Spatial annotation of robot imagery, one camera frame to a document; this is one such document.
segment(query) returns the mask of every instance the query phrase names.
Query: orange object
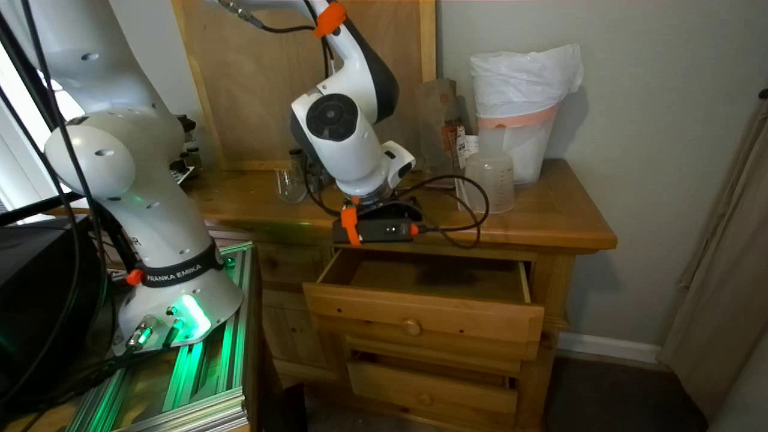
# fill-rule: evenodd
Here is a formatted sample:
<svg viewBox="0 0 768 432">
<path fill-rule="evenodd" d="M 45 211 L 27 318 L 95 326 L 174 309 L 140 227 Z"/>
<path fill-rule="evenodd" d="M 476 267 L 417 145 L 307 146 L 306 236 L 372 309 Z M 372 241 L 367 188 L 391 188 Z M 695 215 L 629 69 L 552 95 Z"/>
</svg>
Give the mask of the orange object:
<svg viewBox="0 0 768 432">
<path fill-rule="evenodd" d="M 411 236 L 411 237 L 417 237 L 417 223 L 411 223 L 411 227 L 409 227 L 409 236 Z"/>
<path fill-rule="evenodd" d="M 347 21 L 347 11 L 343 11 L 343 6 L 342 6 L 342 2 L 331 2 L 331 6 L 317 18 L 315 36 L 317 36 L 317 39 L 330 36 L 330 33 L 335 33 L 343 21 Z"/>
<path fill-rule="evenodd" d="M 145 281 L 145 272 L 141 270 L 132 270 L 128 276 L 125 276 L 125 284 L 128 287 L 141 287 Z"/>
<path fill-rule="evenodd" d="M 541 125 L 547 123 L 558 116 L 559 105 L 552 105 L 547 110 L 541 113 L 530 113 L 530 116 L 519 116 L 519 119 L 477 119 L 477 128 L 481 129 L 516 129 L 516 128 L 530 128 L 530 125 Z"/>
<path fill-rule="evenodd" d="M 347 241 L 357 248 L 361 246 L 361 234 L 357 234 L 357 203 L 354 200 L 351 206 L 343 206 L 338 219 L 342 219 L 342 229 L 347 231 Z"/>
</svg>

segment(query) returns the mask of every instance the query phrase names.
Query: led light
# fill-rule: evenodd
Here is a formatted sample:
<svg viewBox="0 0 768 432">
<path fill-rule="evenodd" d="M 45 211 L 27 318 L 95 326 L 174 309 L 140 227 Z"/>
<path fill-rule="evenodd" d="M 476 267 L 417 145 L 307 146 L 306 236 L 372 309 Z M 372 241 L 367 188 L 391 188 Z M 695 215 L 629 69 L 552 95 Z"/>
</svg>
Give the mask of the led light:
<svg viewBox="0 0 768 432">
<path fill-rule="evenodd" d="M 155 330 L 152 326 L 147 326 L 141 333 L 140 333 L 140 345 L 145 345 L 147 341 L 150 341 L 150 336 L 155 333 Z"/>
<path fill-rule="evenodd" d="M 185 315 L 192 320 L 192 336 L 201 336 L 212 330 L 212 320 L 201 313 L 201 307 L 198 305 L 198 300 L 192 296 L 183 296 L 181 297 Z"/>
</svg>

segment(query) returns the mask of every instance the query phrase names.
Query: white wall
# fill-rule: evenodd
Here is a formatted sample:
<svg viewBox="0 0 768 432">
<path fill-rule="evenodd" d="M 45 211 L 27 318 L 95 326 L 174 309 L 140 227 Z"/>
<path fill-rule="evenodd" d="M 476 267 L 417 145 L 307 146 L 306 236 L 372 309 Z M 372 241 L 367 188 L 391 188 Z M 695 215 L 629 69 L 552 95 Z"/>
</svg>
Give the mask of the white wall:
<svg viewBox="0 0 768 432">
<path fill-rule="evenodd" d="M 199 113 L 170 6 L 113 2 L 169 105 Z M 765 18 L 765 0 L 439 0 L 439 69 L 465 97 L 471 54 L 584 49 L 585 87 L 549 153 L 571 161 L 620 249 L 578 261 L 571 332 L 662 343 L 678 276 L 768 81 Z"/>
</svg>

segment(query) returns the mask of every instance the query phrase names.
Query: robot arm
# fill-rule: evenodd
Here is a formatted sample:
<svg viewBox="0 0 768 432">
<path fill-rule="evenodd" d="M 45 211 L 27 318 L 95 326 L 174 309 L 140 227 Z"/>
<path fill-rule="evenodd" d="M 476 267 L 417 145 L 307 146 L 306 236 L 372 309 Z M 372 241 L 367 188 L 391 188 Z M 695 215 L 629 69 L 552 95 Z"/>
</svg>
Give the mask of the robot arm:
<svg viewBox="0 0 768 432">
<path fill-rule="evenodd" d="M 141 260 L 145 273 L 120 305 L 115 353 L 201 341 L 241 307 L 243 293 L 221 272 L 205 222 L 170 170 L 183 146 L 181 123 L 132 59 L 108 0 L 2 0 L 2 18 L 39 62 L 25 2 L 31 6 L 51 78 L 87 113 L 51 134 L 45 156 L 74 192 L 84 192 L 71 161 L 68 146 L 74 146 L 95 200 L 120 222 Z M 330 0 L 223 6 L 239 15 L 299 8 L 317 19 L 335 11 Z M 395 110 L 396 81 L 351 21 L 338 21 L 324 39 L 343 68 L 290 103 L 296 133 L 343 195 L 387 203 L 413 167 L 403 146 L 380 145 L 372 129 Z"/>
<path fill-rule="evenodd" d="M 120 305 L 113 350 L 159 350 L 201 341 L 243 302 L 223 273 L 215 241 L 170 168 L 183 128 L 164 105 L 105 0 L 31 0 L 33 30 L 51 78 L 84 108 L 57 128 L 45 156 L 63 183 L 84 192 L 71 161 L 73 145 L 89 189 L 122 227 L 141 270 Z M 25 0 L 2 0 L 2 18 L 41 68 Z"/>
<path fill-rule="evenodd" d="M 313 149 L 309 153 L 317 153 L 320 163 L 337 179 L 337 186 L 347 197 L 361 203 L 387 200 L 413 168 L 413 156 L 396 141 L 383 145 L 372 128 L 395 113 L 398 84 L 355 24 L 343 18 L 342 2 L 218 2 L 247 21 L 252 21 L 254 11 L 296 8 L 326 30 L 317 36 L 326 39 L 343 65 L 290 103 L 290 129 L 300 145 Z"/>
</svg>

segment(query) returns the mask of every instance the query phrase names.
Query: wooden cabinet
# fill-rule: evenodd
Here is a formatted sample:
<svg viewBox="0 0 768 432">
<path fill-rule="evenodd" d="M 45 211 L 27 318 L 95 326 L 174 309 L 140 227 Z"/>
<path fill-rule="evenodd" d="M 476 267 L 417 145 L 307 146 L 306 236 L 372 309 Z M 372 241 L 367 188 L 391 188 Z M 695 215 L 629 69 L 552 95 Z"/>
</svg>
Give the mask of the wooden cabinet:
<svg viewBox="0 0 768 432">
<path fill-rule="evenodd" d="M 337 381 L 303 296 L 303 281 L 323 273 L 323 246 L 259 243 L 261 326 L 284 386 Z"/>
<path fill-rule="evenodd" d="M 567 161 L 545 161 L 476 249 L 423 236 L 335 252 L 331 219 L 278 205 L 266 174 L 210 176 L 192 197 L 212 223 L 254 234 L 284 381 L 465 429 L 545 429 L 575 261 L 618 246 Z M 465 223 L 455 200 L 417 200 L 441 223 Z"/>
<path fill-rule="evenodd" d="M 461 428 L 513 422 L 545 318 L 524 261 L 338 249 L 306 297 L 351 395 Z"/>
</svg>

